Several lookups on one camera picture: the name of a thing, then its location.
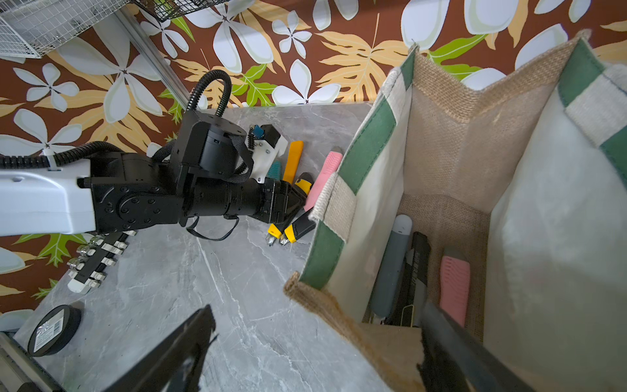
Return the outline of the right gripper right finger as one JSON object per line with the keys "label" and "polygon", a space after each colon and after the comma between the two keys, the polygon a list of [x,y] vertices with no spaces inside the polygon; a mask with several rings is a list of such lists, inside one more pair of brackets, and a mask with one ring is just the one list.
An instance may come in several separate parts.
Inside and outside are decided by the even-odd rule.
{"label": "right gripper right finger", "polygon": [[432,302],[421,312],[424,360],[417,364],[428,391],[531,391],[450,315]]}

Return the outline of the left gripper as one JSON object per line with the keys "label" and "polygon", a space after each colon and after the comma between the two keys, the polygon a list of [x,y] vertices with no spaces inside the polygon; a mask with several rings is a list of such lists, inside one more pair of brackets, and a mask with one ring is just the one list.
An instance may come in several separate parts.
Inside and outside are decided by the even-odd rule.
{"label": "left gripper", "polygon": [[191,110],[184,114],[171,151],[175,194],[183,199],[181,223],[191,217],[252,217],[278,224],[302,195],[287,181],[251,178],[247,133],[227,119]]}

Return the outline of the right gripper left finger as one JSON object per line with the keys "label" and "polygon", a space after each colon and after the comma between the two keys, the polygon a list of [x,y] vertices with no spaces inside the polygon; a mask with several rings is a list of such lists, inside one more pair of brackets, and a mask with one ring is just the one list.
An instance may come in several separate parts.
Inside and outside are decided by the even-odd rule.
{"label": "right gripper left finger", "polygon": [[194,312],[108,391],[198,391],[216,321],[210,305]]}

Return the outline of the pink art knife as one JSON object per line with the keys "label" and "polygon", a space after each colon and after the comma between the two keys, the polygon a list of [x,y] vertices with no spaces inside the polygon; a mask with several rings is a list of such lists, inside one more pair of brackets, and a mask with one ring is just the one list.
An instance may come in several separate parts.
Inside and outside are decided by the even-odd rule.
{"label": "pink art knife", "polygon": [[440,308],[464,327],[470,296],[470,263],[460,251],[446,247],[440,262],[439,278]]}
{"label": "pink art knife", "polygon": [[324,189],[324,186],[327,184],[328,179],[331,177],[333,173],[337,171],[339,168],[341,161],[343,159],[343,150],[341,147],[334,146],[327,157],[325,158],[323,167],[318,174],[318,177],[314,184],[310,189],[310,193],[308,194],[306,203],[305,203],[305,211],[308,212],[312,209],[320,196],[321,192]]}

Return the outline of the grey art knife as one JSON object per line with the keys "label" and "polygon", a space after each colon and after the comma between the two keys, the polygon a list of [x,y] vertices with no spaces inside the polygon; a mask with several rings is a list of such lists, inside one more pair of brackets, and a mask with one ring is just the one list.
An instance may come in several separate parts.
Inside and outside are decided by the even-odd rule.
{"label": "grey art knife", "polygon": [[370,306],[373,324],[381,324],[393,314],[411,230],[411,217],[404,214],[395,217],[372,290]]}

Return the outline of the green burlap christmas pouch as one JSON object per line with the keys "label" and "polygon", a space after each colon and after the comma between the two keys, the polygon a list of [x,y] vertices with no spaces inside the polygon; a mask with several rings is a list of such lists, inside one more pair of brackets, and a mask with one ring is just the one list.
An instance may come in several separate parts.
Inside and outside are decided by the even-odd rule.
{"label": "green burlap christmas pouch", "polygon": [[413,47],[311,214],[294,302],[349,341],[395,391],[428,391],[421,326],[372,323],[395,217],[440,262],[470,263],[463,327],[531,391],[626,388],[626,67],[589,32],[474,90]]}

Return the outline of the black metal utility knife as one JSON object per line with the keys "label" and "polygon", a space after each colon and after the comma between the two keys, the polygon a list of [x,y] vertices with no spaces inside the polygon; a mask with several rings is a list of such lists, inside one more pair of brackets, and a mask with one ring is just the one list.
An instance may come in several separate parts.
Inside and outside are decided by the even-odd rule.
{"label": "black metal utility knife", "polygon": [[421,326],[421,313],[427,299],[428,265],[431,246],[426,235],[414,232],[411,248],[405,256],[403,274],[392,315],[386,325]]}

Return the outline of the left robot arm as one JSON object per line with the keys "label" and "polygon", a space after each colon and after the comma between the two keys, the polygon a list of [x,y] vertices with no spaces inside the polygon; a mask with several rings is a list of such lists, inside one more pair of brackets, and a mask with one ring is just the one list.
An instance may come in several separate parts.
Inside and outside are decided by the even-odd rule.
{"label": "left robot arm", "polygon": [[205,73],[178,136],[150,157],[104,141],[53,155],[4,155],[2,235],[107,235],[174,224],[195,234],[201,217],[291,221],[305,193],[287,181],[254,179],[247,134],[224,118],[231,90],[225,71]]}

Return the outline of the teal art knife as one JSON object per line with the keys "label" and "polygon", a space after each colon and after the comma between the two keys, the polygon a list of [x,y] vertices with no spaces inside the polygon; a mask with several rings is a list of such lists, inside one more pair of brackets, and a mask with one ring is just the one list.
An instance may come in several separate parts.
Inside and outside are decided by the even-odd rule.
{"label": "teal art knife", "polygon": [[273,180],[282,179],[282,163],[279,160],[275,160],[269,167],[269,171],[266,177]]}

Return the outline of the orange art knife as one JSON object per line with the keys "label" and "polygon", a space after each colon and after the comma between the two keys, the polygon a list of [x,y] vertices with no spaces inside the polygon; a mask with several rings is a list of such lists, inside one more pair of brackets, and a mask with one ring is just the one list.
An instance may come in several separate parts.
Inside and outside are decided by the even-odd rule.
{"label": "orange art knife", "polygon": [[302,140],[296,140],[290,143],[287,162],[282,177],[284,181],[287,181],[290,184],[293,184],[296,179],[297,169],[299,167],[300,158],[304,148],[305,143]]}

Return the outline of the pink art knife upright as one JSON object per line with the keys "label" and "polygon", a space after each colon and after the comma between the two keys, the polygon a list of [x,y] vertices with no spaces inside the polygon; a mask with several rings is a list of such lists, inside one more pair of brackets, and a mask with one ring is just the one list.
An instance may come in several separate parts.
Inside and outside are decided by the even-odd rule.
{"label": "pink art knife upright", "polygon": [[341,161],[343,159],[343,150],[341,147],[334,146],[327,157],[325,158],[323,167],[318,174],[318,177],[314,184],[310,189],[310,193],[308,194],[306,203],[305,203],[305,211],[308,212],[312,209],[320,196],[321,192],[324,189],[324,186],[327,184],[328,179],[331,177],[333,173],[337,171],[339,168]]}

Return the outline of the black tape roll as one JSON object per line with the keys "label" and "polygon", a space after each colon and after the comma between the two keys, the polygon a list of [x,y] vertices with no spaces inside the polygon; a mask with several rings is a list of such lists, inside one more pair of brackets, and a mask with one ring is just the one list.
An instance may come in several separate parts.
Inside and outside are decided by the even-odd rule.
{"label": "black tape roll", "polygon": [[53,355],[71,341],[82,320],[83,312],[71,305],[59,305],[38,323],[29,338],[27,351],[32,357]]}

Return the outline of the socket set rail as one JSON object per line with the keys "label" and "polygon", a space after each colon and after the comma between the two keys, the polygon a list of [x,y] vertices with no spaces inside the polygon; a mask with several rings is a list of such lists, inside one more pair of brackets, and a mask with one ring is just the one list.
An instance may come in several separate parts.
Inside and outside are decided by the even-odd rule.
{"label": "socket set rail", "polygon": [[128,247],[129,238],[137,235],[135,230],[96,235],[77,250],[77,257],[68,261],[70,282],[67,287],[76,294],[86,294],[101,286],[106,279],[106,269],[117,264]]}

